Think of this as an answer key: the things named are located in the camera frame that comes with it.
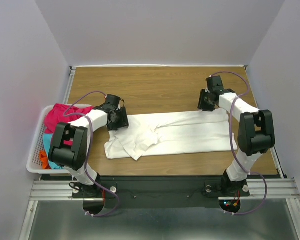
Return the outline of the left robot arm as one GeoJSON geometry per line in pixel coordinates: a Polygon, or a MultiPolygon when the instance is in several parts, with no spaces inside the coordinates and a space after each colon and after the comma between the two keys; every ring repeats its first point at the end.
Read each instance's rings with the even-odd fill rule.
{"type": "Polygon", "coordinates": [[[124,102],[119,96],[106,94],[105,102],[88,113],[71,113],[75,105],[69,105],[64,117],[79,118],[56,125],[48,158],[77,180],[77,184],[70,184],[77,193],[85,191],[90,197],[96,197],[111,192],[101,185],[101,176],[90,167],[88,159],[96,130],[107,127],[108,131],[117,131],[130,126],[126,107],[121,106],[124,102]]]}

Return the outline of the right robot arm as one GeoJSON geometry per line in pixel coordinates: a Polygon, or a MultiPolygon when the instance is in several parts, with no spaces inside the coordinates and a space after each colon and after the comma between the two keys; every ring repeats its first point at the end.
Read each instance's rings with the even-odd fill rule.
{"type": "Polygon", "coordinates": [[[198,109],[213,112],[223,109],[229,114],[229,123],[239,123],[237,134],[238,150],[232,150],[234,160],[224,171],[218,185],[207,186],[221,197],[240,193],[248,195],[247,177],[256,161],[275,145],[273,114],[260,110],[242,100],[232,89],[226,89],[219,75],[206,79],[207,88],[200,92],[198,109]]]}

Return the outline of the pink t shirt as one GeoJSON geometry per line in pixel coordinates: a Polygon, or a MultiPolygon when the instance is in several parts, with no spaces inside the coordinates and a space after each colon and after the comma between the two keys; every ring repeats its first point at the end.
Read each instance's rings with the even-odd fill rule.
{"type": "Polygon", "coordinates": [[[69,107],[70,107],[69,105],[57,103],[54,105],[52,110],[48,112],[48,114],[46,115],[43,121],[44,126],[46,128],[43,135],[43,140],[48,141],[48,143],[50,143],[58,123],[69,123],[78,120],[82,116],[77,114],[86,115],[93,109],[92,106],[88,106],[84,108],[73,106],[70,108],[70,110],[66,112],[66,110],[69,107]]]}

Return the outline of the white t shirt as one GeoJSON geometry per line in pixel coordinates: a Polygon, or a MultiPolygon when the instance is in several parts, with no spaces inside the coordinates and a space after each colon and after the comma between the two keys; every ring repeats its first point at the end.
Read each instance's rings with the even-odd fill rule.
{"type": "Polygon", "coordinates": [[[186,111],[128,116],[129,127],[109,132],[105,143],[108,159],[226,152],[237,149],[230,133],[229,116],[213,112],[186,111]]]}

